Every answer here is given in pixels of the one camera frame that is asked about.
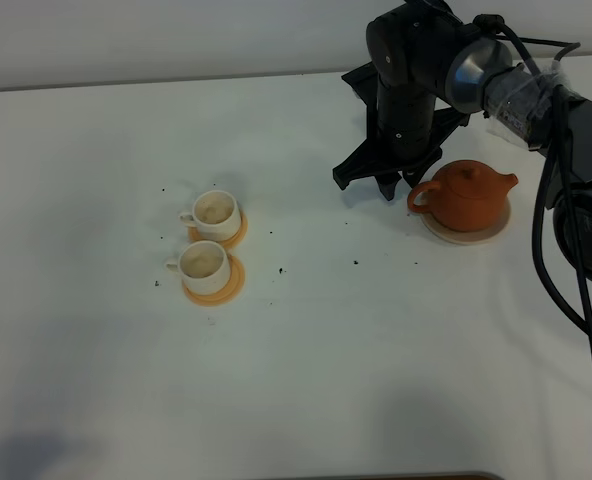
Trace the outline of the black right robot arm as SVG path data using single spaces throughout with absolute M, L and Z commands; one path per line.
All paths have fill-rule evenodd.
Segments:
M 366 29 L 370 60 L 345 82 L 366 107 L 366 137 L 333 171 L 336 184 L 374 178 L 382 195 L 420 182 L 442 143 L 475 113 L 527 149 L 553 154 L 543 207 L 564 256 L 592 281 L 592 101 L 560 65 L 535 63 L 499 15 L 461 21 L 442 1 L 408 1 Z

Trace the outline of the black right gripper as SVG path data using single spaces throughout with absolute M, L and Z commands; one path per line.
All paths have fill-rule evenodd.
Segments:
M 437 109 L 436 96 L 418 85 L 385 84 L 368 63 L 342 76 L 366 105 L 366 139 L 332 170 L 342 189 L 372 177 L 386 201 L 405 181 L 418 185 L 427 170 L 442 157 L 441 145 L 470 116 L 453 107 Z

